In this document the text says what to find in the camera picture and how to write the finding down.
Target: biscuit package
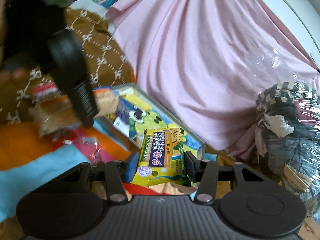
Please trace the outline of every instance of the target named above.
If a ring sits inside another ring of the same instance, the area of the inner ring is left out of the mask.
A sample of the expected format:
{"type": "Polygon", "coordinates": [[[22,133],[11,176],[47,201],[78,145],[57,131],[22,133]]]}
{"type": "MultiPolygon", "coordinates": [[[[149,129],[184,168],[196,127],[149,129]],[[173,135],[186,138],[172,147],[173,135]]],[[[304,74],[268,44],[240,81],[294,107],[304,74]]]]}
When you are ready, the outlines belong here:
{"type": "Polygon", "coordinates": [[[147,129],[144,133],[132,183],[145,187],[165,182],[190,186],[183,159],[183,129],[147,129]]]}

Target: pink cloth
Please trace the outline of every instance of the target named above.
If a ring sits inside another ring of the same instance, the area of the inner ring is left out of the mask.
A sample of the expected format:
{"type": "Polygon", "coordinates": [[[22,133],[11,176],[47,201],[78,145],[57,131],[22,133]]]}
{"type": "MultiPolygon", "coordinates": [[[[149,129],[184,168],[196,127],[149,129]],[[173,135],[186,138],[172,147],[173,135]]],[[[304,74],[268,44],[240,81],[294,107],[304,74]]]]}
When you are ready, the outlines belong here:
{"type": "Polygon", "coordinates": [[[108,17],[137,84],[231,156],[254,148],[257,88],[246,51],[276,48],[319,90],[315,64],[262,0],[119,0],[108,17]]]}

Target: finger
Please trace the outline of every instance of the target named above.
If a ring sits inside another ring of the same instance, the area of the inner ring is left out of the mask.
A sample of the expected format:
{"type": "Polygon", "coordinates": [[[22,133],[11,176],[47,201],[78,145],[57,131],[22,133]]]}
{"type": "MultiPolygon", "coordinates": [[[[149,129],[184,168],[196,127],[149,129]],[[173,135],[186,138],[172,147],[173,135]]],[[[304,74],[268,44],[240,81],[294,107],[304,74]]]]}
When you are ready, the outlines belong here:
{"type": "Polygon", "coordinates": [[[15,82],[19,82],[23,80],[25,77],[27,77],[28,74],[29,72],[25,68],[18,68],[11,74],[11,78],[15,82]]]}
{"type": "Polygon", "coordinates": [[[0,72],[0,87],[3,87],[8,84],[11,78],[11,73],[9,71],[0,72]]]}

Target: green label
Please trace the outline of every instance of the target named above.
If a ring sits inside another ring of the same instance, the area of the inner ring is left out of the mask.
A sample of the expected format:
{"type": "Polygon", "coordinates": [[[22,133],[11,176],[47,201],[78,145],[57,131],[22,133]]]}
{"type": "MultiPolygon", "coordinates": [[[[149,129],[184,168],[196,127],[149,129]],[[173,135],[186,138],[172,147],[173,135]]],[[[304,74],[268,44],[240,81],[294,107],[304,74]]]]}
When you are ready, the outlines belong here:
{"type": "Polygon", "coordinates": [[[152,144],[152,135],[145,135],[144,146],[143,146],[141,159],[140,159],[141,162],[146,162],[148,160],[151,144],[152,144]]]}

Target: blue fabric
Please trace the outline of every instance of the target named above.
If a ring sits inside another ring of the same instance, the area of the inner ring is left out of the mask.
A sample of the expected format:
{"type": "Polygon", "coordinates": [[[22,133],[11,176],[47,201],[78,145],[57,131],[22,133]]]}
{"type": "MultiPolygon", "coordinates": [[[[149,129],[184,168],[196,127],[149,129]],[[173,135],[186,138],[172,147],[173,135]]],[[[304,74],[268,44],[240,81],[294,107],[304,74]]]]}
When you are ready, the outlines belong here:
{"type": "Polygon", "coordinates": [[[212,153],[206,153],[204,154],[204,158],[211,161],[216,161],[217,155],[212,153]]]}
{"type": "Polygon", "coordinates": [[[18,202],[28,193],[54,179],[87,158],[73,145],[10,170],[0,172],[0,223],[15,216],[18,202]]]}

